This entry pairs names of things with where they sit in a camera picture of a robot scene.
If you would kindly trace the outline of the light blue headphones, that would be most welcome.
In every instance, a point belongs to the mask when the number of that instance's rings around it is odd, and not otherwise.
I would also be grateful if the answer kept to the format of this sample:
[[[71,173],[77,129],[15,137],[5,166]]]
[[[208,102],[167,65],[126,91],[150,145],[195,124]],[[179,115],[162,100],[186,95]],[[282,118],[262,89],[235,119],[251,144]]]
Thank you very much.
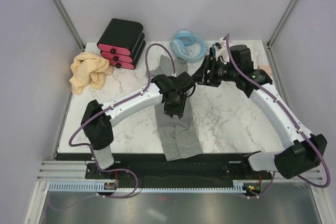
[[[200,51],[196,56],[192,56],[188,49],[190,46],[198,44]],[[198,35],[189,30],[178,31],[174,39],[170,42],[170,49],[175,57],[190,63],[197,63],[203,60],[207,46],[205,41]]]

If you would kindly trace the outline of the grey t shirt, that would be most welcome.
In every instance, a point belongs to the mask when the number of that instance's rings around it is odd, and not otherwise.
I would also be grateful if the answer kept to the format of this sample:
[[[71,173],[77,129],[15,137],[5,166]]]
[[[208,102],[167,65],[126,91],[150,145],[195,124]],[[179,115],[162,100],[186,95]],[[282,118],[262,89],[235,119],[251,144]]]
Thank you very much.
[[[186,61],[175,59],[171,63],[169,57],[162,55],[159,66],[152,70],[150,75],[151,77],[159,74],[170,76],[173,73],[173,66],[177,75],[188,71]],[[154,106],[157,130],[166,160],[174,161],[201,154],[203,150],[196,133],[190,101],[186,101],[184,115],[181,119],[165,115],[163,108],[162,103]]]

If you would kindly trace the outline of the black pink drawer box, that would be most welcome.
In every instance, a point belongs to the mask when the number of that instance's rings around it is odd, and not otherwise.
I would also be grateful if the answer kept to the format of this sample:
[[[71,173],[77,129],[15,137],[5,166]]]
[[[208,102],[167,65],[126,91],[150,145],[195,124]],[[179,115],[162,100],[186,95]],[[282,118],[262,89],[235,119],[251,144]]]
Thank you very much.
[[[97,42],[100,54],[116,68],[134,70],[146,45],[139,22],[113,18]]]

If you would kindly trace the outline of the yellow t shirt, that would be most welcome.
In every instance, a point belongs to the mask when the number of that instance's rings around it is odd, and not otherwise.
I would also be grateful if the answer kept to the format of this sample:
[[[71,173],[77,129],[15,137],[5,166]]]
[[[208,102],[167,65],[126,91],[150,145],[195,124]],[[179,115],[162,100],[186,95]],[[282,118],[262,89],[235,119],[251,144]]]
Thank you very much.
[[[69,80],[73,94],[82,94],[87,86],[101,90],[106,77],[113,74],[110,62],[93,52],[82,52],[73,60],[70,66],[73,76]]]

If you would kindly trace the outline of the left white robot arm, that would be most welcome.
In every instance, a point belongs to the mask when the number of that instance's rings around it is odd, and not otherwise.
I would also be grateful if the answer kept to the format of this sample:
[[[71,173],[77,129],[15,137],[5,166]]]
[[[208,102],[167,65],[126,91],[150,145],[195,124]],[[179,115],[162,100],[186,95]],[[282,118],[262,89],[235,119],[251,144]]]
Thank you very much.
[[[111,178],[115,173],[110,145],[114,140],[113,127],[133,114],[150,106],[163,104],[163,113],[169,117],[183,117],[188,91],[195,89],[193,78],[183,72],[177,77],[160,74],[150,83],[122,99],[109,104],[97,100],[88,103],[81,127],[90,142],[90,150],[97,163],[97,173]]]

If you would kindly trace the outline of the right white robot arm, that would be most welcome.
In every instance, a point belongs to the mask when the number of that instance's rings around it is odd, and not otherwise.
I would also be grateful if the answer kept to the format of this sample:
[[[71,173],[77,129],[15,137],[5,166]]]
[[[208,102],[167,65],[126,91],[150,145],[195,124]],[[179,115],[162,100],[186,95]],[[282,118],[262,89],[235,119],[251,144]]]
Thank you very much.
[[[259,171],[267,170],[291,179],[318,167],[327,145],[326,138],[322,134],[313,134],[289,110],[271,77],[266,71],[254,67],[246,45],[231,46],[228,60],[224,60],[220,53],[224,48],[218,42],[212,45],[209,55],[193,74],[194,82],[210,87],[219,87],[224,81],[235,83],[264,113],[284,148],[280,152],[249,154],[240,166],[241,174],[251,179]]]

